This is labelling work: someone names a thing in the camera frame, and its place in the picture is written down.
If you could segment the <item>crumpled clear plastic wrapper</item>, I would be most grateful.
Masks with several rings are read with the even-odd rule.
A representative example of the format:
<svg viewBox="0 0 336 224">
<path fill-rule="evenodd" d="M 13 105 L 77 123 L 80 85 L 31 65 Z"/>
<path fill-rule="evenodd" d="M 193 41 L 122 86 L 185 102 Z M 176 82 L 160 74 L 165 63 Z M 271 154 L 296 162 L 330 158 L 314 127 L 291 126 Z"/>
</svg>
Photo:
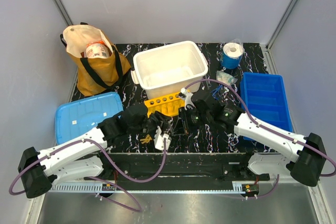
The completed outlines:
<svg viewBox="0 0 336 224">
<path fill-rule="evenodd" d="M 228 86 L 232 86 L 237 82 L 237 79 L 232 75 L 225 73 L 223 71 L 216 72 L 216 80 L 220 81 Z"/>
</svg>

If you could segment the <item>dark blue divided tray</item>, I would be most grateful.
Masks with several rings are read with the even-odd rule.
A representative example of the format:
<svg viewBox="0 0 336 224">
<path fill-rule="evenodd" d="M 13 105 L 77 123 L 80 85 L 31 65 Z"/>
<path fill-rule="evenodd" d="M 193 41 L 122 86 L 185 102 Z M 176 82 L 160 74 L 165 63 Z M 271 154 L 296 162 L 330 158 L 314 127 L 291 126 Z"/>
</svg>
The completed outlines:
<svg viewBox="0 0 336 224">
<path fill-rule="evenodd" d="M 240 82 L 240 96 L 253 116 L 283 130 L 292 131 L 282 76 L 245 72 Z"/>
</svg>

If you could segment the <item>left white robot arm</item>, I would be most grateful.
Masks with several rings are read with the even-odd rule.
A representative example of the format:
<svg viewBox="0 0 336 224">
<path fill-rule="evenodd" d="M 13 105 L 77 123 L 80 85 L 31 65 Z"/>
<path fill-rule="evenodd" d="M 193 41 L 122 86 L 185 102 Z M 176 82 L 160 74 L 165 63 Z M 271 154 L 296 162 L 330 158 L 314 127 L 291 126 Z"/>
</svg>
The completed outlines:
<svg viewBox="0 0 336 224">
<path fill-rule="evenodd" d="M 84 159 L 84 156 L 101 151 L 109 160 L 106 149 L 130 134 L 150 136 L 155 148 L 166 155 L 171 138 L 164 131 L 170 127 L 169 120 L 169 116 L 159 111 L 149 113 L 144 104 L 137 103 L 63 144 L 41 151 L 27 148 L 22 153 L 18 175 L 10 185 L 9 193 L 16 194 L 13 189 L 17 181 L 21 181 L 24 188 L 20 193 L 32 199 L 69 180 L 96 176 L 109 179 L 114 172 L 111 164 L 103 162 L 99 156 L 95 156 L 93 161 Z"/>
</svg>

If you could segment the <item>light blue plastic lid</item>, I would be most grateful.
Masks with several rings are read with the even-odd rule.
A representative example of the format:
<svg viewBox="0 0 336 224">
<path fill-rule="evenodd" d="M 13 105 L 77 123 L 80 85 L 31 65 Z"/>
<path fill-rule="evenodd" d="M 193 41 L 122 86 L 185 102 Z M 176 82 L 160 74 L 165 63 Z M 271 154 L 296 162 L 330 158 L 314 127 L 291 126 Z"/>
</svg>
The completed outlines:
<svg viewBox="0 0 336 224">
<path fill-rule="evenodd" d="M 56 144 L 60 145 L 83 135 L 104 119 L 122 110 L 122 101 L 115 92 L 94 95 L 59 106 L 55 114 Z"/>
</svg>

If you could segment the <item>white orange bottle in bag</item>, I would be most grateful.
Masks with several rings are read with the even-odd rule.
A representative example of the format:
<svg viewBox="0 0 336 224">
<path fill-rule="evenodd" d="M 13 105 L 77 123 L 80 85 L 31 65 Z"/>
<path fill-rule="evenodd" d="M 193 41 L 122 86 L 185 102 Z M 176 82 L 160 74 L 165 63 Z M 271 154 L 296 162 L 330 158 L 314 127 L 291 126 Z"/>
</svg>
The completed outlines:
<svg viewBox="0 0 336 224">
<path fill-rule="evenodd" d="M 85 57 L 106 59 L 109 57 L 109 51 L 105 43 L 100 40 L 87 45 Z"/>
</svg>

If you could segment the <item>blue safety glasses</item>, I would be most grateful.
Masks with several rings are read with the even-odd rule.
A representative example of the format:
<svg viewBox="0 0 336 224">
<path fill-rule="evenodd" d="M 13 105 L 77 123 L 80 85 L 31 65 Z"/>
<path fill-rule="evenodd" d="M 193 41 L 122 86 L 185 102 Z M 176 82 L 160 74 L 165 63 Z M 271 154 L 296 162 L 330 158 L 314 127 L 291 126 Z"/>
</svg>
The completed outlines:
<svg viewBox="0 0 336 224">
<path fill-rule="evenodd" d="M 211 91 L 211 95 L 215 100 L 219 100 L 225 93 L 225 87 L 223 85 L 219 85 L 216 89 Z"/>
</svg>

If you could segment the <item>yellow test tube rack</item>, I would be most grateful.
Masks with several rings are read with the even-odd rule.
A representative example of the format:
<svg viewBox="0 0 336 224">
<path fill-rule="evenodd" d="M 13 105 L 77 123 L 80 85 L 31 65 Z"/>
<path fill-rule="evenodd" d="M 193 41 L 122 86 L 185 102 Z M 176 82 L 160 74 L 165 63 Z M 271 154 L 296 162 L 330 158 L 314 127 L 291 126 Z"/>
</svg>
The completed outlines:
<svg viewBox="0 0 336 224">
<path fill-rule="evenodd" d="M 184 100 L 182 100 L 179 93 L 171 93 L 154 99 L 149 99 L 144 102 L 148 109 L 148 117 L 158 111 L 166 116 L 177 116 L 179 108 L 184 106 Z"/>
</svg>

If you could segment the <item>white plastic tub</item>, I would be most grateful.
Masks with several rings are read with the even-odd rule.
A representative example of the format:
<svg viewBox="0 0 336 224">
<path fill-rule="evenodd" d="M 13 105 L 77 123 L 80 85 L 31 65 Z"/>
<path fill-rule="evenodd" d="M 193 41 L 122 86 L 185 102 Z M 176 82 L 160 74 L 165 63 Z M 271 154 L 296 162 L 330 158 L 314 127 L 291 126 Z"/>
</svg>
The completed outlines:
<svg viewBox="0 0 336 224">
<path fill-rule="evenodd" d="M 133 65 L 133 83 L 141 86 L 148 99 L 179 92 L 208 73 L 208 62 L 192 41 L 138 52 Z"/>
</svg>

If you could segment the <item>yellow knotted rubber band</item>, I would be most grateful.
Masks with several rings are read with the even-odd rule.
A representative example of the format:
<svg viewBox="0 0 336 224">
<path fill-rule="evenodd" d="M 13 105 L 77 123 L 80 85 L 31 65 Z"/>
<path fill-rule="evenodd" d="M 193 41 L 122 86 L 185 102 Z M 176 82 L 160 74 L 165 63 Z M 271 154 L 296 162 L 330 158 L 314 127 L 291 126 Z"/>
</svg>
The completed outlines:
<svg viewBox="0 0 336 224">
<path fill-rule="evenodd" d="M 141 144 L 148 144 L 153 140 L 153 138 L 147 134 L 145 138 L 140 139 Z"/>
</svg>

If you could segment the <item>brown canvas tote bag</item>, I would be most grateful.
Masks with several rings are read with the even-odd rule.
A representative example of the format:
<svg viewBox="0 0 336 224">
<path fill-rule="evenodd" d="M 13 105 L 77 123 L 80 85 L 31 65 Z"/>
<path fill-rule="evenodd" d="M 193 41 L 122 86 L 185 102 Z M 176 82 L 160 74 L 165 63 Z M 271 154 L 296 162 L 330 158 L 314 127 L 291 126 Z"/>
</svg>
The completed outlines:
<svg viewBox="0 0 336 224">
<path fill-rule="evenodd" d="M 78 67 L 77 88 L 85 96 L 114 89 L 131 69 L 129 61 L 105 33 L 87 23 L 68 26 L 60 34 L 60 40 Z M 94 44 L 105 46 L 105 58 L 88 57 L 87 50 Z"/>
</svg>

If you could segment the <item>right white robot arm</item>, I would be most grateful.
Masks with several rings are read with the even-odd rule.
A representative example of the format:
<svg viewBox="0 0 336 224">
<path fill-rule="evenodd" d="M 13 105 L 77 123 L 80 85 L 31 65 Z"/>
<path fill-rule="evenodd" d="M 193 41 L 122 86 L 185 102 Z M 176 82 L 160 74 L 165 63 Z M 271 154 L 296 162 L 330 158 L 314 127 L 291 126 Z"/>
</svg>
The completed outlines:
<svg viewBox="0 0 336 224">
<path fill-rule="evenodd" d="M 276 151 L 252 154 L 238 168 L 241 178 L 250 180 L 260 174 L 284 174 L 303 185 L 317 185 L 326 162 L 326 150 L 319 135 L 288 132 L 235 105 L 221 105 L 210 94 L 193 94 L 182 89 L 177 97 L 184 101 L 179 116 L 186 134 L 208 125 L 227 134 L 250 138 Z"/>
</svg>

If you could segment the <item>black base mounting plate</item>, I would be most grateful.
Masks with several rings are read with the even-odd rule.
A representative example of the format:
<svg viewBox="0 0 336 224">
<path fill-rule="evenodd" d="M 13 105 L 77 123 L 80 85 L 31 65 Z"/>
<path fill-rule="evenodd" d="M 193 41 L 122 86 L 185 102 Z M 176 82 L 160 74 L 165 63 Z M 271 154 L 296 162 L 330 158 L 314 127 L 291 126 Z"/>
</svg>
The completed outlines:
<svg viewBox="0 0 336 224">
<path fill-rule="evenodd" d="M 111 153 L 100 176 L 69 180 L 51 191 L 72 193 L 112 193 L 115 186 L 133 193 L 215 193 L 243 194 L 244 184 L 268 182 L 278 174 L 252 173 L 252 154 L 274 153 Z"/>
</svg>

